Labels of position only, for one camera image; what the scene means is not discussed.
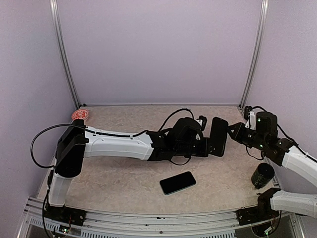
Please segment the red and white round object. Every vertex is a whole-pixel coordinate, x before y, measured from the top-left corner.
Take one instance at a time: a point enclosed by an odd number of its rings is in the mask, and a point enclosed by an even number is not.
[[[88,118],[88,115],[89,115],[89,111],[87,109],[78,109],[78,110],[74,111],[71,118],[73,120],[76,120],[76,119],[86,120]]]

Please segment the white wall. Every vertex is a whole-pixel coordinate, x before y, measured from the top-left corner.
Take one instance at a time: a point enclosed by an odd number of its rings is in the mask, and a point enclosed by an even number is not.
[[[239,104],[261,2],[58,1],[81,102]]]
[[[278,116],[282,128],[317,157],[317,1],[272,0],[255,79],[247,105]],[[286,191],[317,193],[295,173],[276,168]],[[317,221],[305,218],[308,237]]]
[[[0,16],[0,233],[8,238],[45,174],[31,160],[31,140],[48,126],[69,122],[74,106],[50,2],[2,0]],[[60,132],[47,132],[36,143],[39,163],[50,163]]]

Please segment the beige tabletop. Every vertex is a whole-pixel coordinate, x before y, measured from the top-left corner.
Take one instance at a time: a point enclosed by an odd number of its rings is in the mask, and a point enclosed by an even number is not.
[[[90,111],[86,125],[99,129],[140,132],[144,129],[158,130],[166,117],[183,106],[109,106],[86,107]],[[209,136],[211,120],[220,117],[230,124],[243,121],[236,107],[186,106],[198,118],[204,115],[208,124],[204,131]],[[188,112],[174,115],[166,127],[173,126]],[[259,157],[256,149],[250,153]],[[183,163],[184,158],[175,158]],[[256,190],[251,175],[260,162],[247,155],[245,146],[227,139],[223,157],[193,157],[184,166],[169,161],[148,162],[133,158],[91,157],[85,158],[81,174],[76,177],[68,191],[66,205],[99,211],[134,214],[185,214],[239,209],[256,205],[257,193],[273,187]],[[164,195],[159,181],[192,172],[197,184],[171,195]],[[46,183],[39,198],[44,198]]]

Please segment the black cup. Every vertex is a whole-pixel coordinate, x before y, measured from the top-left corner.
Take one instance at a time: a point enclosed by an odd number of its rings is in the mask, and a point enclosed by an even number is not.
[[[271,165],[267,163],[261,163],[254,171],[251,181],[252,184],[256,187],[256,189],[260,189],[268,184],[271,179],[274,177],[275,172]]]

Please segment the black smartphone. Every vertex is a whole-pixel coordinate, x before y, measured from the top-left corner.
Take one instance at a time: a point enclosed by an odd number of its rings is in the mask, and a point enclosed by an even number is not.
[[[170,178],[163,179],[159,183],[164,194],[169,195],[187,187],[194,186],[196,184],[196,180],[194,179],[192,173],[188,171]]]
[[[228,122],[221,118],[213,118],[210,130],[211,154],[223,156],[227,141]]]

